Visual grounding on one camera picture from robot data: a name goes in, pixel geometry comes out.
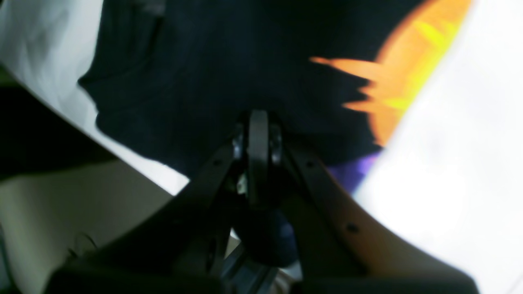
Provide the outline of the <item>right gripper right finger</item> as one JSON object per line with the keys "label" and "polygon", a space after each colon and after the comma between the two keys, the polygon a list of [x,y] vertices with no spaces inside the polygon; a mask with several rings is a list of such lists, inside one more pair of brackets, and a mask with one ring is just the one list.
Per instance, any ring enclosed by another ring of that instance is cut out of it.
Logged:
{"label": "right gripper right finger", "polygon": [[312,149],[257,113],[257,205],[291,223],[302,280],[292,294],[476,294],[473,279],[372,218]]}

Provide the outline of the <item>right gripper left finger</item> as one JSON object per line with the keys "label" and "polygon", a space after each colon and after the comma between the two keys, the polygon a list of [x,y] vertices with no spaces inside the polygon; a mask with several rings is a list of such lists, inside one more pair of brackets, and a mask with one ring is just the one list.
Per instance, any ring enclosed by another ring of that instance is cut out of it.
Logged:
{"label": "right gripper left finger", "polygon": [[245,294],[243,250],[225,259],[238,215],[260,206],[260,112],[235,128],[157,213],[56,270],[47,294]]}

